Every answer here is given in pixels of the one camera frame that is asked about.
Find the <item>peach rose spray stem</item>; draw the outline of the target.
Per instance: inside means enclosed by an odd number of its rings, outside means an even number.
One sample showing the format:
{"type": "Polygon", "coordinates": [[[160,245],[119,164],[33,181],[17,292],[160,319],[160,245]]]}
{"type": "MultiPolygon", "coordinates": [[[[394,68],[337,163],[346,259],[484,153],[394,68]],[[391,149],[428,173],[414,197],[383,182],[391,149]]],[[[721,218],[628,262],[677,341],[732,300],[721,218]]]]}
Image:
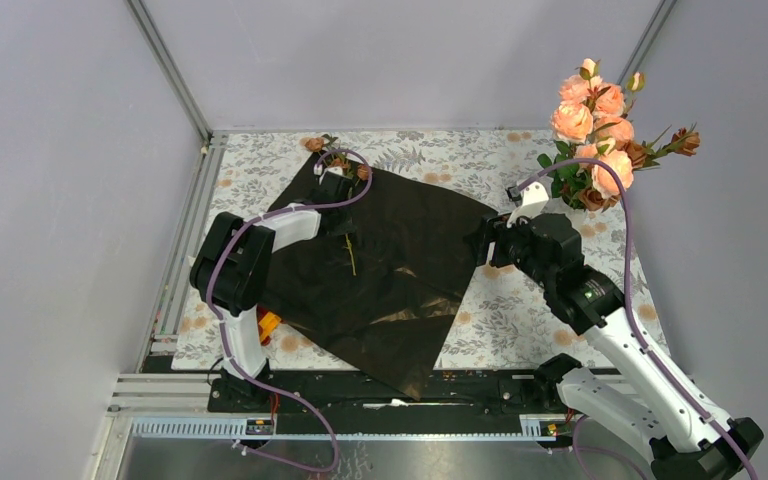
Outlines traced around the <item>peach rose spray stem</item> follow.
{"type": "Polygon", "coordinates": [[[604,199],[618,196],[621,189],[627,190],[634,180],[632,161],[621,150],[616,140],[610,137],[595,144],[585,144],[576,148],[577,158],[591,158],[604,163],[589,164],[591,184],[604,199]]]}

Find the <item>black wrapping paper sheet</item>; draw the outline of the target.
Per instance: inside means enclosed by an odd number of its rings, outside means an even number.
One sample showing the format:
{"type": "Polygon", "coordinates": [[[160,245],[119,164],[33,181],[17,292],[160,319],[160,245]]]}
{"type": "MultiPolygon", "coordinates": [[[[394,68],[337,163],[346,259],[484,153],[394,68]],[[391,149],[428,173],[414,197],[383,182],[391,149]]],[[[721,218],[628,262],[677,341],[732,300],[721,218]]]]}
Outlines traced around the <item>black wrapping paper sheet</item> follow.
{"type": "Polygon", "coordinates": [[[317,346],[419,398],[477,264],[466,236],[492,208],[375,170],[349,207],[357,275],[341,236],[275,252],[261,305],[317,346]]]}

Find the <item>brown rose spray stem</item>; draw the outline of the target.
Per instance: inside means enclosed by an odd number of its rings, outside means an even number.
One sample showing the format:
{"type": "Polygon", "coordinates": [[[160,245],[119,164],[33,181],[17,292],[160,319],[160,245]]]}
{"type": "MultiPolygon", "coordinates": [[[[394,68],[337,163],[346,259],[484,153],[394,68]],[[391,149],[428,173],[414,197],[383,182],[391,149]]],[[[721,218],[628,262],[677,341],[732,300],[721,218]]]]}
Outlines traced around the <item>brown rose spray stem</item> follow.
{"type": "MultiPolygon", "coordinates": [[[[609,137],[595,144],[573,145],[568,142],[556,144],[558,153],[551,160],[553,165],[573,157],[597,159],[614,168],[621,184],[628,189],[634,174],[654,169],[660,160],[668,155],[692,157],[700,147],[701,139],[695,124],[679,128],[665,141],[630,141],[621,146],[609,137]]],[[[562,167],[550,174],[550,194],[575,210],[606,211],[620,201],[619,189],[611,174],[592,163],[577,163],[562,167]]]]}

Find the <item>large peach rose stem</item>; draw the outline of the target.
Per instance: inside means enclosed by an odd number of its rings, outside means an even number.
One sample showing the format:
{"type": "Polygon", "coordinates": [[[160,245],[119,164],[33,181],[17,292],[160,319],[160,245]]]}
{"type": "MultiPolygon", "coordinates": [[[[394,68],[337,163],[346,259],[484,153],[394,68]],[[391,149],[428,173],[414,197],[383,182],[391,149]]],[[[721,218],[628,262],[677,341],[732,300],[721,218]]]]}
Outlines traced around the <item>large peach rose stem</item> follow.
{"type": "MultiPolygon", "coordinates": [[[[556,153],[539,155],[538,164],[545,168],[574,158],[600,160],[628,188],[634,172],[646,160],[645,147],[635,141],[634,127],[628,119],[636,95],[645,87],[645,75],[636,72],[626,85],[620,86],[602,79],[599,71],[600,63],[586,58],[578,72],[561,83],[560,103],[549,122],[556,153]]],[[[572,209],[604,211],[620,199],[613,177],[598,165],[565,166],[549,177],[551,196],[572,209]]]]}

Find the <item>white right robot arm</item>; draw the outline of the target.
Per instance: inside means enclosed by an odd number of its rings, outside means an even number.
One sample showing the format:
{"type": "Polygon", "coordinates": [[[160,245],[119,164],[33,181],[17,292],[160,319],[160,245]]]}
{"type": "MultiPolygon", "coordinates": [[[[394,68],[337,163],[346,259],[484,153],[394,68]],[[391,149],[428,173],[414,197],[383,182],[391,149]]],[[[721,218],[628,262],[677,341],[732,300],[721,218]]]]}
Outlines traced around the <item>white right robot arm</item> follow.
{"type": "Polygon", "coordinates": [[[470,241],[478,265],[512,265],[543,289],[550,311],[605,356],[637,393],[605,384],[569,355],[542,364],[535,402],[564,406],[599,423],[633,447],[657,479],[755,478],[749,459],[764,434],[704,394],[639,325],[628,295],[587,265],[582,238],[562,214],[513,219],[489,214],[470,241]]]}

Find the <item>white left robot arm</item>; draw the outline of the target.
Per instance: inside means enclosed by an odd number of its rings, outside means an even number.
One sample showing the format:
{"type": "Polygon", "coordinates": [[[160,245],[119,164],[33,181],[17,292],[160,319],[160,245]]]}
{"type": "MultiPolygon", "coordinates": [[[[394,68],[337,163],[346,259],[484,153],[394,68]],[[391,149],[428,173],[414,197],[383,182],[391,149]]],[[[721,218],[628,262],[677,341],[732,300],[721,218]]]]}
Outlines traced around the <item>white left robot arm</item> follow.
{"type": "Polygon", "coordinates": [[[189,284],[216,317],[222,377],[214,384],[242,408],[256,411],[279,391],[270,387],[261,344],[257,305],[265,291],[272,254],[321,237],[347,223],[346,208],[368,188],[356,191],[346,175],[328,168],[318,174],[308,198],[249,220],[221,212],[194,259],[189,284]]]}

